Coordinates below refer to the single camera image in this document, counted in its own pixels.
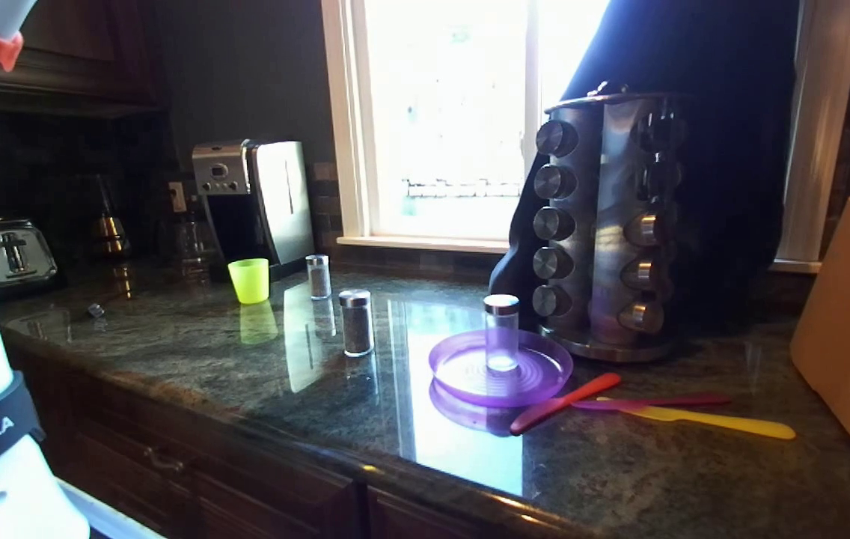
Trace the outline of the dark pepper shaker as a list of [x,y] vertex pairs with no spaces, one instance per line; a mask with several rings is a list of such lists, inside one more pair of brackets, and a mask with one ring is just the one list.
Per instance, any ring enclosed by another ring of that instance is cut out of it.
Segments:
[[343,353],[367,357],[375,350],[372,294],[346,288],[339,294],[339,306],[340,306]]

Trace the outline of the yellow plastic knife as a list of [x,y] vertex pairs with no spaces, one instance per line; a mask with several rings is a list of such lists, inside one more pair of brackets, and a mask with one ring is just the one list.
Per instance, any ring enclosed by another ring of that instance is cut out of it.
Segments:
[[652,423],[694,423],[694,426],[710,426],[710,429],[771,438],[771,441],[795,441],[795,429],[785,423],[771,423],[771,420],[698,412],[698,411],[679,411],[679,408],[628,408],[622,412],[637,417],[637,420],[652,420]]

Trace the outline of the red plastic knife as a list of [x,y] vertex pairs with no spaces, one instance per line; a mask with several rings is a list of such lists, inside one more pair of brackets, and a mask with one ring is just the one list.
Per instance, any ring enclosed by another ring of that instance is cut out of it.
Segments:
[[577,390],[559,395],[559,398],[550,398],[550,402],[541,402],[536,408],[527,408],[523,412],[518,412],[511,423],[510,423],[510,435],[523,435],[529,429],[536,429],[539,423],[550,420],[554,412],[563,412],[569,411],[572,404],[577,402],[587,402],[587,398],[595,398],[614,387],[620,387],[622,377],[616,371],[607,371],[607,375],[598,375],[587,384],[580,384]]

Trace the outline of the purple plastic plate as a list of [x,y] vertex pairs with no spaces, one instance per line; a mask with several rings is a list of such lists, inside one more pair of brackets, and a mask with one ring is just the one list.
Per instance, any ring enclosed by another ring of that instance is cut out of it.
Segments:
[[432,348],[427,366],[441,390],[480,408],[539,404],[574,371],[563,345],[523,330],[450,335]]

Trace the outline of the chrome toaster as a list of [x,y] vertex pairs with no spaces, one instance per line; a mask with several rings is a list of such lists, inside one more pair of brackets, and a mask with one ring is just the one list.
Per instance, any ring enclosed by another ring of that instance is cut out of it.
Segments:
[[0,219],[0,296],[37,290],[61,278],[44,234],[31,219]]

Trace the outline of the dark bottle near toaster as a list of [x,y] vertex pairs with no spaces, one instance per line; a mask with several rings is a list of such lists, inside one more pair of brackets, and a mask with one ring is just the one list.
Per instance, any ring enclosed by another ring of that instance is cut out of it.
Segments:
[[129,261],[132,258],[132,240],[126,234],[123,219],[113,212],[104,179],[96,179],[96,191],[99,191],[99,219],[96,219],[99,252],[104,258],[113,258],[113,261]]

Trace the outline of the glass salt shaker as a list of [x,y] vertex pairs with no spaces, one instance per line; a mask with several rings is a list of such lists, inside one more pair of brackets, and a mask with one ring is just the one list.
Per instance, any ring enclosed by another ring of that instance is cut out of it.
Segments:
[[306,258],[306,278],[309,278],[309,296],[312,299],[328,299],[333,296],[333,273],[327,254],[309,254]]

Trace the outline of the stainless steel coffee maker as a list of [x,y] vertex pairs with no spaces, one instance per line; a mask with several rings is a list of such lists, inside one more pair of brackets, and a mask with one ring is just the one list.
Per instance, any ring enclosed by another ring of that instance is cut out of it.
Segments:
[[192,149],[195,189],[225,261],[293,270],[313,248],[299,140],[231,140]]

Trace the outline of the small jar on plate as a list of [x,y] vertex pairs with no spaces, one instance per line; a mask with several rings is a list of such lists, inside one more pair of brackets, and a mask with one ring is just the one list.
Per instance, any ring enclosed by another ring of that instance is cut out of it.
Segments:
[[518,296],[514,294],[487,294],[484,306],[484,366],[495,375],[511,375],[518,368]]

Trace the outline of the green plastic cup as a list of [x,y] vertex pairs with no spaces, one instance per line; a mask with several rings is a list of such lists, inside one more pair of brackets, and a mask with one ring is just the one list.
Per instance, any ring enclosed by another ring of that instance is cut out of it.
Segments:
[[269,261],[242,258],[227,264],[227,275],[240,306],[258,306],[269,299]]

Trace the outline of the dark wooden cabinet drawers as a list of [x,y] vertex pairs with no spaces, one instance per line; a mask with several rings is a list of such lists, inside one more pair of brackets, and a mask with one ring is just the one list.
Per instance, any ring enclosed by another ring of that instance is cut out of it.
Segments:
[[263,420],[150,395],[89,357],[19,335],[44,456],[165,539],[574,539],[511,493]]

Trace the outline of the rotating spice rack tower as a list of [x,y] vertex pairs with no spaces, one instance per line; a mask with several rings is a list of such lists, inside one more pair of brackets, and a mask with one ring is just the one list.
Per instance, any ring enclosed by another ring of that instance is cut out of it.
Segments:
[[574,357],[670,353],[673,195],[686,119],[667,94],[592,89],[544,112],[533,312]]

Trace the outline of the purple plastic utensil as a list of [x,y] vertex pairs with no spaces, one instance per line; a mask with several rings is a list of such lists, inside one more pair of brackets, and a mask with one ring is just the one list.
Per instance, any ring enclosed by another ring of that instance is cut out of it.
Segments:
[[574,411],[589,412],[616,412],[616,411],[641,411],[641,408],[718,408],[729,404],[729,395],[676,395],[676,398],[595,398],[595,402],[577,402]]

